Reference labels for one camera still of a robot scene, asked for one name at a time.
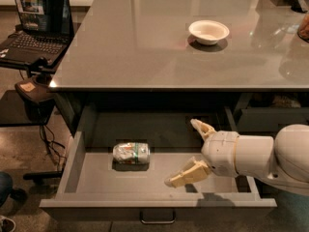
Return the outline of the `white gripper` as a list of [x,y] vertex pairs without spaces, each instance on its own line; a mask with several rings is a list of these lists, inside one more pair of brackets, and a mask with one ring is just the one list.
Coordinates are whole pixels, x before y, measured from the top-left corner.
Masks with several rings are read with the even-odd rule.
[[170,188],[183,187],[207,179],[211,172],[217,176],[237,177],[235,153],[239,134],[224,130],[216,132],[213,126],[198,119],[191,119],[190,123],[204,140],[201,152],[206,162],[192,157],[164,184]]

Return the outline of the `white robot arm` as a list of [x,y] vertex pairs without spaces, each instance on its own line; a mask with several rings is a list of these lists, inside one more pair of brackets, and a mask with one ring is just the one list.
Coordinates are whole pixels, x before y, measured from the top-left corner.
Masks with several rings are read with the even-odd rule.
[[204,140],[203,158],[190,159],[167,178],[167,186],[193,184],[213,173],[233,178],[249,176],[278,189],[309,195],[308,126],[289,125],[271,137],[215,130],[197,119],[190,123]]

